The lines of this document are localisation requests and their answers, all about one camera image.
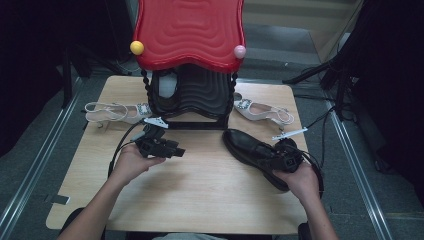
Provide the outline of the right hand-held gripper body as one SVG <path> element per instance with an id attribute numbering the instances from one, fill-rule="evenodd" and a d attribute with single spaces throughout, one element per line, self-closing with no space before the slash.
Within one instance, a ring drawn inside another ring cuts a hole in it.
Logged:
<path id="1" fill-rule="evenodd" d="M 277 153 L 282 156 L 282 159 L 280 161 L 272 161 L 271 163 L 278 164 L 281 171 L 294 173 L 303 162 L 304 158 L 303 152 L 298 149 L 292 137 L 304 133 L 305 131 L 307 131 L 307 128 L 282 132 L 278 136 L 273 136 L 272 140 L 276 142 L 274 148 Z"/>

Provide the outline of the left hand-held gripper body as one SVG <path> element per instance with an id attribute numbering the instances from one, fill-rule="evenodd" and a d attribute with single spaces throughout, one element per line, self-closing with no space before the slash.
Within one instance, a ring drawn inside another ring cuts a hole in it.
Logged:
<path id="1" fill-rule="evenodd" d="M 134 136 L 134 143 L 145 158 L 149 155 L 164 158 L 167 153 L 166 141 L 162 139 L 168 123 L 161 117 L 145 118 L 142 120 L 144 128 Z"/>

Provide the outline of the black leather shoe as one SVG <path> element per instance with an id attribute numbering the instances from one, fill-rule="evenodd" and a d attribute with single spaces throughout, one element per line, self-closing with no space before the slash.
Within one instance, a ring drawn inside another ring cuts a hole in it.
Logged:
<path id="1" fill-rule="evenodd" d="M 157 109 L 171 111 L 176 108 L 178 79 L 175 69 L 154 71 L 151 85 Z"/>
<path id="2" fill-rule="evenodd" d="M 274 146 L 261 142 L 253 136 L 237 129 L 227 129 L 222 139 L 227 150 L 241 163 L 258 169 L 266 180 L 280 191 L 288 191 L 288 185 L 273 174 L 274 170 L 266 167 L 264 158 L 271 153 L 277 153 Z"/>

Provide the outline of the white slingback heeled sandal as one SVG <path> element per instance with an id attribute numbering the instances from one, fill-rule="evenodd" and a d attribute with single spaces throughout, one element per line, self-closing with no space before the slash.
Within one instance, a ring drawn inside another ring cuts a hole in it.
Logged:
<path id="1" fill-rule="evenodd" d="M 266 120 L 275 124 L 279 130 L 294 122 L 294 116 L 281 107 L 269 106 L 244 98 L 240 93 L 233 94 L 233 108 L 250 121 Z"/>
<path id="2" fill-rule="evenodd" d="M 135 124 L 152 116 L 147 103 L 125 105 L 120 103 L 90 102 L 85 105 L 85 118 L 88 122 L 102 125 L 104 122 Z"/>

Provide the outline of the red and black shoe rack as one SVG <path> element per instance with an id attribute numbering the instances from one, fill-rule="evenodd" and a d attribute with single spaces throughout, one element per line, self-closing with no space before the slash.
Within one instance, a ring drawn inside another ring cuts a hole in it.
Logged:
<path id="1" fill-rule="evenodd" d="M 237 72 L 246 55 L 244 0 L 138 0 L 130 43 L 154 114 L 172 119 L 172 129 L 221 130 L 228 127 Z M 175 69 L 176 108 L 157 109 L 151 85 L 154 71 Z"/>

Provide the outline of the person's right hand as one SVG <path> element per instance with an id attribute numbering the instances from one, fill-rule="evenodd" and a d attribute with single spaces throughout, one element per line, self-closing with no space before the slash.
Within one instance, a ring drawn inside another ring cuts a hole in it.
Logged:
<path id="1" fill-rule="evenodd" d="M 294 173 L 274 170 L 273 174 L 287 183 L 303 205 L 320 199 L 318 179 L 311 165 L 302 163 Z"/>

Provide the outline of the person's left hand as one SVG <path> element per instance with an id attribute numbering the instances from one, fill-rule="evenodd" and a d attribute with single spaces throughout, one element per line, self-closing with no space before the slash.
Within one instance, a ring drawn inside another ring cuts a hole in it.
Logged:
<path id="1" fill-rule="evenodd" d="M 124 187 L 150 167 L 161 164 L 165 158 L 144 158 L 135 145 L 125 146 L 118 157 L 117 163 L 109 177 L 115 185 Z"/>

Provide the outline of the person's grey clothing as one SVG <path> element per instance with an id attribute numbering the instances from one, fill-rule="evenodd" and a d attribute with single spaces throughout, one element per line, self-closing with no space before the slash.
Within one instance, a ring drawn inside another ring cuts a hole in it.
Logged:
<path id="1" fill-rule="evenodd" d="M 228 240 L 226 238 L 216 237 L 200 233 L 169 233 L 164 236 L 154 237 L 152 240 Z"/>

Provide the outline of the black tripod stand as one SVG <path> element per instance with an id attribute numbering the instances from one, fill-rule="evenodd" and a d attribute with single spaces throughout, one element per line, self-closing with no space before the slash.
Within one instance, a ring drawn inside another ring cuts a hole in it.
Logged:
<path id="1" fill-rule="evenodd" d="M 335 112 L 340 121 L 344 121 L 344 95 L 349 80 L 349 63 L 352 51 L 344 46 L 330 60 L 322 63 L 310 70 L 296 76 L 292 79 L 283 80 L 283 84 L 297 84 L 321 72 L 325 72 L 320 80 L 320 86 L 323 90 L 330 90 L 334 85 L 337 86 L 335 99 Z"/>

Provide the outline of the black metal stand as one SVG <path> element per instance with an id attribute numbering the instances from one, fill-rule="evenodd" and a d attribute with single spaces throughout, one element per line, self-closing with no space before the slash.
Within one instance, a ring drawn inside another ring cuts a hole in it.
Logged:
<path id="1" fill-rule="evenodd" d="M 72 100 L 72 78 L 71 78 L 71 61 L 68 49 L 63 51 L 63 103 L 62 108 L 65 109 Z"/>

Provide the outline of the black curtain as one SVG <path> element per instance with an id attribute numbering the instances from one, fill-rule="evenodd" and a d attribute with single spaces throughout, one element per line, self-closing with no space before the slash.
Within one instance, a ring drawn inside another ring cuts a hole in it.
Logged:
<path id="1" fill-rule="evenodd" d="M 65 49 L 82 77 L 89 60 L 124 75 L 132 33 L 128 0 L 0 0 L 0 157 L 63 90 Z"/>
<path id="2" fill-rule="evenodd" d="M 382 137 L 369 139 L 376 155 L 424 206 L 424 0 L 364 0 L 340 53 Z"/>

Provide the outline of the metal floor rail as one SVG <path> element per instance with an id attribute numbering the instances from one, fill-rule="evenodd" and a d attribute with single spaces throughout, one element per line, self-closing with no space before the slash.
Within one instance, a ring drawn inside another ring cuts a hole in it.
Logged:
<path id="1" fill-rule="evenodd" d="M 6 205 L 3 213 L 0 215 L 0 240 L 8 240 L 13 228 L 15 227 L 26 203 L 28 202 L 37 182 L 40 178 L 45 166 L 47 165 L 50 155 L 59 140 L 65 125 L 75 108 L 76 102 L 80 96 L 81 89 L 85 84 L 85 80 L 77 77 L 72 87 L 75 93 L 71 97 L 70 102 L 63 107 L 57 116 L 52 128 L 46 136 L 37 155 L 34 157 L 29 170 L 25 174 L 17 192 L 13 195 L 9 203 Z"/>
<path id="2" fill-rule="evenodd" d="M 378 240 L 394 240 L 390 227 L 386 221 L 380 204 L 368 181 L 366 173 L 360 163 L 355 147 L 351 141 L 345 125 L 338 119 L 335 113 L 335 105 L 326 101 L 326 106 L 330 111 L 330 116 L 338 135 L 339 141 L 347 157 L 350 169 L 355 179 L 356 185 L 361 194 L 366 211 L 376 232 Z"/>

